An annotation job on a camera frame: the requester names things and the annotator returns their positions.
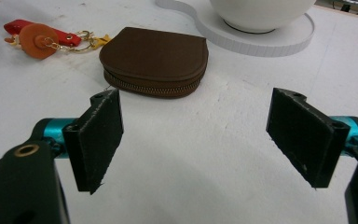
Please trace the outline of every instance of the keychain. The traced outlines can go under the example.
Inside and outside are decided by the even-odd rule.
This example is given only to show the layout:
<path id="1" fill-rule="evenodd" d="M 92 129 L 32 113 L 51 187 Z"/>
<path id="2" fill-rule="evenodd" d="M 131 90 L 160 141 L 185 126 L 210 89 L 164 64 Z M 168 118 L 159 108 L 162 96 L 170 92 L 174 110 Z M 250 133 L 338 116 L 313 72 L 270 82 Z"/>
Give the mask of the keychain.
<path id="1" fill-rule="evenodd" d="M 89 31 L 67 34 L 45 24 L 24 20 L 10 22 L 4 28 L 12 35 L 11 38 L 5 38 L 7 43 L 22 49 L 29 56 L 41 60 L 54 54 L 57 50 L 82 53 L 97 49 L 111 40 L 109 35 L 95 37 Z M 77 49 L 76 47 L 81 41 L 88 42 L 88 45 L 83 49 Z"/>

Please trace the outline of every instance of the white table surface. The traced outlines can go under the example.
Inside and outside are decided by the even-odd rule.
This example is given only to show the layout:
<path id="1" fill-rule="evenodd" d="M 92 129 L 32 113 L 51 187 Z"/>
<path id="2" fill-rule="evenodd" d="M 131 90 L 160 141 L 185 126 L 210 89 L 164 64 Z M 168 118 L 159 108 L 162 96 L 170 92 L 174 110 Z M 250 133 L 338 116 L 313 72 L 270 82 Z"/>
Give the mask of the white table surface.
<path id="1" fill-rule="evenodd" d="M 341 157 L 329 188 L 313 189 L 266 132 L 273 87 L 326 115 L 358 116 L 358 17 L 308 13 L 315 35 L 298 54 L 257 58 L 208 42 L 205 77 L 186 98 L 122 91 L 125 132 L 98 191 L 78 192 L 70 162 L 56 160 L 72 223 L 347 223 L 355 159 Z M 3 25 L 16 19 L 100 36 L 126 26 L 200 35 L 154 0 L 0 0 L 0 158 L 39 120 L 79 117 L 108 87 L 98 50 L 38 61 L 12 48 Z"/>

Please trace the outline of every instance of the brown leather coin purse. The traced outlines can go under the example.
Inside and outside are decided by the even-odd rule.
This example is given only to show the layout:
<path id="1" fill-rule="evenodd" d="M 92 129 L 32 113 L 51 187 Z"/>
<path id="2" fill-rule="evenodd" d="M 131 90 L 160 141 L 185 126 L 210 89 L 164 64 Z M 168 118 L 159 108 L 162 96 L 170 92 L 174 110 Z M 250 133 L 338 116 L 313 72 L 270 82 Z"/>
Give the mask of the brown leather coin purse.
<path id="1" fill-rule="evenodd" d="M 118 89 L 178 98 L 199 86 L 208 48 L 204 37 L 126 27 L 103 46 L 100 60 Z"/>

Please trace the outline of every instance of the zipper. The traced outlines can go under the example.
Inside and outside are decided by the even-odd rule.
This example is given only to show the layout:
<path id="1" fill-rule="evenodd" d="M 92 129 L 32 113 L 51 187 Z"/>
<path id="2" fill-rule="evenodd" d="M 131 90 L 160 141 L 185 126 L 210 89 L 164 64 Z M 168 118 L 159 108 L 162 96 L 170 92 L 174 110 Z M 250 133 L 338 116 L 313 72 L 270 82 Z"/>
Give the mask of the zipper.
<path id="1" fill-rule="evenodd" d="M 143 87 L 143 86 L 137 86 L 134 84 L 130 84 L 128 82 L 124 82 L 112 75 L 110 75 L 110 78 L 112 79 L 113 82 L 115 82 L 119 87 L 122 87 L 124 89 L 130 90 L 130 91 L 138 91 L 138 92 L 143 92 L 143 93 L 148 93 L 148 94 L 152 94 L 152 93 L 156 93 L 156 94 L 176 94 L 176 93 L 180 93 L 180 92 L 185 92 L 185 91 L 190 91 L 193 90 L 195 88 L 197 88 L 200 84 L 200 81 L 202 79 L 202 77 L 198 78 L 196 81 L 182 86 L 182 87 L 176 87 L 176 88 L 154 88 L 154 87 Z"/>

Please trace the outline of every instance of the white bowl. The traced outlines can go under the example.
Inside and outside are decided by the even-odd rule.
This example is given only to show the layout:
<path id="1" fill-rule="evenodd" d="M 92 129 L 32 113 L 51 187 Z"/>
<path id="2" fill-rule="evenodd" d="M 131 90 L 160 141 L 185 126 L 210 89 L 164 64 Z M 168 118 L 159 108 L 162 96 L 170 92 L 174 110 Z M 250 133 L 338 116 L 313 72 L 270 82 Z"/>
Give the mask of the white bowl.
<path id="1" fill-rule="evenodd" d="M 316 0 L 210 0 L 225 22 L 247 33 L 263 34 L 302 16 Z"/>

